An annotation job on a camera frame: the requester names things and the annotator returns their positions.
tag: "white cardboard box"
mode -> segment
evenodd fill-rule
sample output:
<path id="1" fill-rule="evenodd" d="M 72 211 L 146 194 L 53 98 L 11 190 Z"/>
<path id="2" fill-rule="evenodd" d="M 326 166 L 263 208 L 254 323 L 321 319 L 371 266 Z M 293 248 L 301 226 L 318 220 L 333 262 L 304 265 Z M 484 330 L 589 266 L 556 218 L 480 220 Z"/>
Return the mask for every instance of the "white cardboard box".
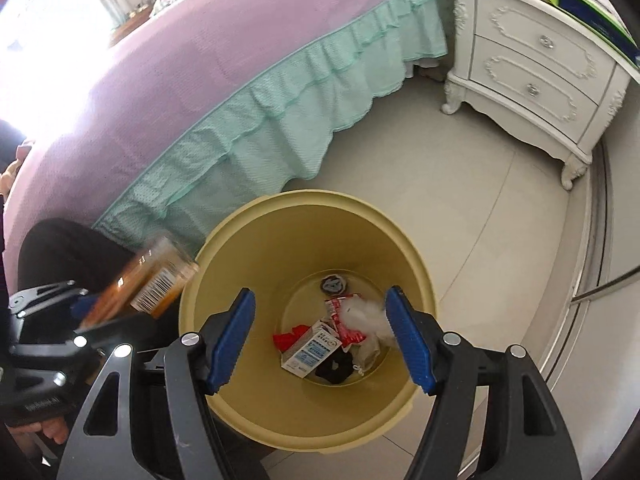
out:
<path id="1" fill-rule="evenodd" d="M 306 377 L 341 345 L 333 328 L 316 323 L 282 354 L 282 367 L 298 377 Z"/>

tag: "drawer knob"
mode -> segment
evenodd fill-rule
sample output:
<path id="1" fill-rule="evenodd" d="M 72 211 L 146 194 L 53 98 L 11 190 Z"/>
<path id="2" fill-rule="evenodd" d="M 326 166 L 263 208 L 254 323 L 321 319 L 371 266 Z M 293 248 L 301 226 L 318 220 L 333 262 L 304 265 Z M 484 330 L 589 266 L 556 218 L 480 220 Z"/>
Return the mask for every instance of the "drawer knob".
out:
<path id="1" fill-rule="evenodd" d="M 540 36 L 540 44 L 545 48 L 553 49 L 553 47 L 555 47 L 554 41 L 550 37 L 545 36 L 544 34 Z"/>
<path id="2" fill-rule="evenodd" d="M 527 94 L 529 94 L 532 97 L 537 97 L 538 94 L 540 94 L 540 89 L 537 86 L 532 85 L 531 83 L 529 83 L 527 85 Z"/>

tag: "black device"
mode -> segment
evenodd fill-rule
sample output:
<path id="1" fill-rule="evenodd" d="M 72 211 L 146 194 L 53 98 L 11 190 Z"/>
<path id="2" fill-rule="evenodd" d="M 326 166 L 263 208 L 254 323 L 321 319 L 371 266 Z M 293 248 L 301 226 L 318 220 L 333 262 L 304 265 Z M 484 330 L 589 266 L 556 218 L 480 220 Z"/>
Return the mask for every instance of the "black device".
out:
<path id="1" fill-rule="evenodd" d="M 42 377 L 44 386 L 34 390 L 0 389 L 0 413 L 8 417 L 5 421 L 24 422 L 34 417 L 43 420 L 44 414 L 71 409 L 78 402 L 74 385 L 78 388 L 79 381 L 86 378 L 86 369 L 99 356 L 96 349 L 113 344 L 115 338 L 122 340 L 123 333 L 140 334 L 142 330 L 146 335 L 152 328 L 152 318 L 141 314 L 127 317 L 126 322 L 116 320 L 82 333 L 72 332 L 73 338 L 86 339 L 82 348 L 73 339 L 64 344 L 39 343 L 37 337 L 30 344 L 21 342 L 29 333 L 29 316 L 47 309 L 68 309 L 68 300 L 80 293 L 71 282 L 19 293 L 25 303 L 22 307 L 16 304 L 12 316 L 16 317 L 15 327 L 20 326 L 19 319 L 24 323 L 21 330 L 13 329 L 20 337 L 4 357 L 10 361 L 9 374 L 36 374 Z M 434 379 L 432 393 L 436 395 L 405 479 L 457 478 L 476 388 L 489 386 L 484 439 L 473 478 L 579 480 L 580 470 L 567 428 L 524 348 L 514 345 L 505 352 L 475 348 L 459 334 L 443 332 L 430 314 L 414 311 L 399 288 L 396 293 L 406 303 L 428 346 L 428 371 Z M 155 354 L 136 354 L 131 346 L 128 351 L 128 345 L 117 346 L 82 404 L 57 478 L 236 478 L 213 424 L 206 394 L 211 393 L 212 349 L 225 333 L 243 294 L 246 289 L 228 312 L 210 316 L 199 332 L 185 334 Z M 18 317 L 19 312 L 26 314 Z M 33 368 L 19 368 L 25 365 Z M 66 389 L 53 382 L 51 372 L 60 370 L 68 377 Z M 60 402 L 51 406 L 41 402 L 39 410 L 26 408 L 29 403 L 38 402 L 34 399 L 50 399 L 52 395 Z"/>

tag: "white tissue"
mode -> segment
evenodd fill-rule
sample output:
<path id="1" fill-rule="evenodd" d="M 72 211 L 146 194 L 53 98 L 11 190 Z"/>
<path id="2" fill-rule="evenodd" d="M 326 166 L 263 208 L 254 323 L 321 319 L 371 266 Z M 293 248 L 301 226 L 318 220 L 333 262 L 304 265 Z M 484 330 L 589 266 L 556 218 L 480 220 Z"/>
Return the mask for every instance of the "white tissue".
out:
<path id="1" fill-rule="evenodd" d="M 351 354 L 353 369 L 363 376 L 376 363 L 380 355 L 380 342 L 377 337 L 369 335 L 362 343 L 351 346 Z"/>
<path id="2" fill-rule="evenodd" d="M 351 330 L 359 330 L 364 335 L 374 335 L 386 346 L 397 348 L 398 342 L 386 318 L 384 306 L 357 296 L 342 300 L 340 320 Z"/>

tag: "carved nightstand leg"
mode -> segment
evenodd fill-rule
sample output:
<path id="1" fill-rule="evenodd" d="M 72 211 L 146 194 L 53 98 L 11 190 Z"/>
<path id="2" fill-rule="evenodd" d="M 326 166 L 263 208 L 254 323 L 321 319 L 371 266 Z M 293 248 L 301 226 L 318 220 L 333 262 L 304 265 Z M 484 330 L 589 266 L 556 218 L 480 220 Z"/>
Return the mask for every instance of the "carved nightstand leg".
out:
<path id="1" fill-rule="evenodd" d="M 567 191 L 571 191 L 571 188 L 574 186 L 573 181 L 579 176 L 583 176 L 586 171 L 587 165 L 572 153 L 566 160 L 564 168 L 562 168 L 562 175 L 560 177 L 562 187 Z"/>
<path id="2" fill-rule="evenodd" d="M 447 95 L 447 102 L 440 107 L 442 113 L 447 115 L 456 113 L 460 109 L 460 105 L 465 97 L 465 91 L 466 88 L 447 80 L 444 83 L 444 93 Z"/>

